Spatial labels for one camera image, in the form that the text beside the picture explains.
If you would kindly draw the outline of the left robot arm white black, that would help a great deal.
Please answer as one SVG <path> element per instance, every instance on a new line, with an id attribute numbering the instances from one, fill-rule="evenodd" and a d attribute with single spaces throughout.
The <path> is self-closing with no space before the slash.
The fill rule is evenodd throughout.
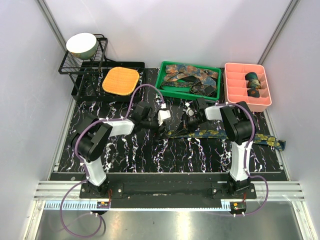
<path id="1" fill-rule="evenodd" d="M 105 173 L 101 156 L 110 137 L 127 136 L 146 129 L 157 137 L 166 131 L 166 123 L 171 113 L 166 104 L 157 112 L 150 105 L 139 102 L 128 116 L 120 119 L 98 119 L 88 116 L 72 137 L 71 147 L 84 165 L 86 182 L 82 183 L 84 191 L 97 198 L 103 198 L 108 189 L 108 177 Z"/>

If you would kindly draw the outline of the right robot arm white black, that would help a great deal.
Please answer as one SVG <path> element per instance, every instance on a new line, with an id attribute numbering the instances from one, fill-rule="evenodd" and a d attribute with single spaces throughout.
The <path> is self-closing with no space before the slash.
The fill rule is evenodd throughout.
<path id="1" fill-rule="evenodd" d="M 228 172 L 227 192 L 232 198 L 239 198 L 250 188 L 249 153 L 256 134 L 257 123 L 246 102 L 217 103 L 210 106 L 201 97 L 186 105 L 181 122 L 170 135 L 182 137 L 194 134 L 200 124 L 220 120 L 226 137 L 231 141 L 231 168 Z"/>

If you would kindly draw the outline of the green plastic bin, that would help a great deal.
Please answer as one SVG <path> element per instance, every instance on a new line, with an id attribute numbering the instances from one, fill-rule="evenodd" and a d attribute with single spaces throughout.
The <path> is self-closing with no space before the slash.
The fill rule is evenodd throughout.
<path id="1" fill-rule="evenodd" d="M 215 72 L 218 72 L 218 79 L 216 80 L 216 91 L 217 91 L 217 96 L 216 97 L 209 97 L 209 96 L 203 96 L 203 95 L 195 95 L 195 94 L 190 94 L 190 93 L 185 93 L 185 92 L 178 92 L 178 91 L 170 91 L 170 90 L 164 90 L 161 89 L 161 84 L 164 81 L 164 77 L 166 76 L 166 66 L 167 65 L 174 65 L 174 64 L 185 64 L 185 65 L 191 65 L 195 66 L 200 69 L 209 69 Z M 158 77 L 156 80 L 156 88 L 160 90 L 160 92 L 166 96 L 166 97 L 171 97 L 171 98 L 177 98 L 177 99 L 184 99 L 184 100 L 195 100 L 198 98 L 205 98 L 206 100 L 209 101 L 218 101 L 220 99 L 221 95 L 221 80 L 222 80 L 222 70 L 217 67 L 209 67 L 209 66 L 201 66 L 201 65 L 194 65 L 194 64 L 188 64 L 188 63 L 180 63 L 180 62 L 172 62 L 172 61 L 163 61 L 161 64 L 161 67 L 159 69 Z"/>

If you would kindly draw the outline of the orange teal patterned tie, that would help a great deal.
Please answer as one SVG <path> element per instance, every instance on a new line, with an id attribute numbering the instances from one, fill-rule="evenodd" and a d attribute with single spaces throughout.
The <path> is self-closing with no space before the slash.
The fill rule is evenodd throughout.
<path id="1" fill-rule="evenodd" d="M 187 64 L 170 64 L 165 66 L 164 82 L 176 82 L 186 77 L 195 77 L 202 85 L 216 87 L 219 73 L 210 69 L 198 68 Z"/>

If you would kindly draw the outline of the dark patterned tie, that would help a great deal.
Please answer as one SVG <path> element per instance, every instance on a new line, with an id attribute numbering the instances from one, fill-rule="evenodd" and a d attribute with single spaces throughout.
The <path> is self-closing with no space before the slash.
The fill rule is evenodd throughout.
<path id="1" fill-rule="evenodd" d="M 172 92 L 182 92 L 207 97 L 217 96 L 215 87 L 202 84 L 200 80 L 193 76 L 188 76 L 177 81 L 163 81 L 160 87 L 163 90 Z"/>

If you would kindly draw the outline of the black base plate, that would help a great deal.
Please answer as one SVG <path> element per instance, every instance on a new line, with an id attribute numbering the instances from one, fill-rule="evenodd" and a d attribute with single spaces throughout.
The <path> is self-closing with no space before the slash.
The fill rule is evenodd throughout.
<path id="1" fill-rule="evenodd" d="M 257 194 L 253 184 L 233 191 L 226 173 L 109 173 L 100 187 L 83 183 L 79 197 L 114 211 L 228 212 Z"/>

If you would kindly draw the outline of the white green ceramic bowl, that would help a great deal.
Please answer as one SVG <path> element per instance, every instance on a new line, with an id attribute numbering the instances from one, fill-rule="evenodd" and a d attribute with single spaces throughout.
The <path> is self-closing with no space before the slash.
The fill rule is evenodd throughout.
<path id="1" fill-rule="evenodd" d="M 66 49 L 80 60 L 91 59 L 98 49 L 98 40 L 92 33 L 78 33 L 66 42 Z"/>

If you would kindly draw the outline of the pink divided organizer box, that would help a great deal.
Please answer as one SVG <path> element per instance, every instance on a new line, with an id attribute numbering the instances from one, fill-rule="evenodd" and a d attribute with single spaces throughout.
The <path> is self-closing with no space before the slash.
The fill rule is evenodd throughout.
<path id="1" fill-rule="evenodd" d="M 247 77 L 249 73 L 254 73 L 260 83 L 256 90 L 259 97 L 248 94 L 253 88 Z M 244 101 L 252 112 L 263 112 L 272 104 L 265 68 L 259 64 L 227 62 L 224 65 L 224 98 L 229 103 Z"/>

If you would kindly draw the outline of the blue yellow floral tie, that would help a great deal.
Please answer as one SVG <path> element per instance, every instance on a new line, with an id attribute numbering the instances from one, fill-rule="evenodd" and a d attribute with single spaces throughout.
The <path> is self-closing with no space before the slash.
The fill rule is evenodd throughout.
<path id="1" fill-rule="evenodd" d="M 193 133 L 176 133 L 169 131 L 167 133 L 169 138 L 205 138 L 205 139 L 225 139 L 228 140 L 225 130 L 196 130 Z M 266 145 L 273 147 L 278 151 L 284 151 L 286 148 L 286 141 L 279 140 L 273 135 L 256 133 L 253 138 L 253 143 L 257 145 Z"/>

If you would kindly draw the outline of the rolled black orange tie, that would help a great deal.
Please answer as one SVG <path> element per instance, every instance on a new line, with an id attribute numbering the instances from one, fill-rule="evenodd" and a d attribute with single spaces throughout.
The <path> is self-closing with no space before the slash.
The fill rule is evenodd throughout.
<path id="1" fill-rule="evenodd" d="M 247 95 L 248 95 L 248 97 L 253 97 L 253 98 L 259 98 L 260 97 L 260 93 L 256 88 L 249 88 L 247 90 Z"/>

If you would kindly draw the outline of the orange woven square mat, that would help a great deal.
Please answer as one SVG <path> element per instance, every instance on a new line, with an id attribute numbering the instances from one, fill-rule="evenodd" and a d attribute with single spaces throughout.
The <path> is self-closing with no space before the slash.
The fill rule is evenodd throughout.
<path id="1" fill-rule="evenodd" d="M 137 70 L 114 67 L 106 74 L 102 82 L 102 89 L 109 94 L 128 96 L 135 90 L 139 78 Z"/>

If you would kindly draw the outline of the rolled dark green tie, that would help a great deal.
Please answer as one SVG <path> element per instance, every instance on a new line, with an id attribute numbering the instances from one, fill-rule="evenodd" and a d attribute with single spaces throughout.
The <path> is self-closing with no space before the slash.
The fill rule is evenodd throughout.
<path id="1" fill-rule="evenodd" d="M 246 75 L 245 75 L 245 80 L 246 81 L 253 81 L 253 80 L 258 80 L 258 75 L 256 72 L 248 72 Z"/>

